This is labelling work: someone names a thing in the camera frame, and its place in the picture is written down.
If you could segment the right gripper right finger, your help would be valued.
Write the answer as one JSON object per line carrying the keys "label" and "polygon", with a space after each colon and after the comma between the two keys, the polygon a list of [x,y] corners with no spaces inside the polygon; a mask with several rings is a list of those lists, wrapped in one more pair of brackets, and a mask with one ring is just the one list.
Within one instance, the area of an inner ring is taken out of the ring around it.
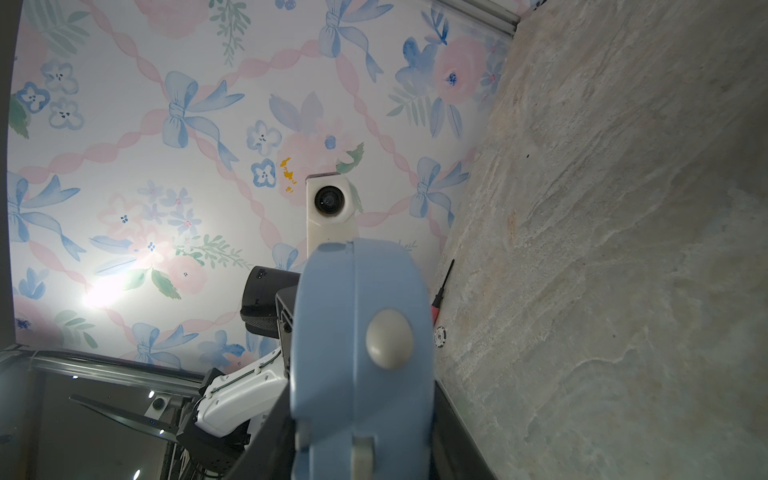
{"label": "right gripper right finger", "polygon": [[430,478],[434,480],[497,479],[439,380],[435,381]]}

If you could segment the light blue alarm clock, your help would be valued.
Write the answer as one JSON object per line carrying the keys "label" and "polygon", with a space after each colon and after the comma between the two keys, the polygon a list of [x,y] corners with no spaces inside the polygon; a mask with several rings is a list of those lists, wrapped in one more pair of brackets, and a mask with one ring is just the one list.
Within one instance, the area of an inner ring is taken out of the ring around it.
{"label": "light blue alarm clock", "polygon": [[427,288],[384,240],[320,245],[298,283],[295,479],[425,479],[435,373]]}

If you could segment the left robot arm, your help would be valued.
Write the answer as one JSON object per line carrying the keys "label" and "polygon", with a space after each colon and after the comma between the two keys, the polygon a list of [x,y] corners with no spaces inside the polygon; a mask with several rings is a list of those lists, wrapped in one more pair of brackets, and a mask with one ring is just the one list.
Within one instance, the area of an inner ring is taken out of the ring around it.
{"label": "left robot arm", "polygon": [[219,335],[199,398],[181,411],[176,442],[188,455],[183,479],[221,479],[255,439],[288,386],[292,308],[300,274],[256,266],[243,291],[242,351]]}

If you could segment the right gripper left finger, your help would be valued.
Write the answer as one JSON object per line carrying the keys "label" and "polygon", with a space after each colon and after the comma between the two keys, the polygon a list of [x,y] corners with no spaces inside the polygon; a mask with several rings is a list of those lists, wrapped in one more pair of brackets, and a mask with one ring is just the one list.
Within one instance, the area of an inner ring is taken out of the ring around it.
{"label": "right gripper left finger", "polygon": [[290,393],[282,392],[255,439],[224,479],[289,480],[296,454],[295,433]]}

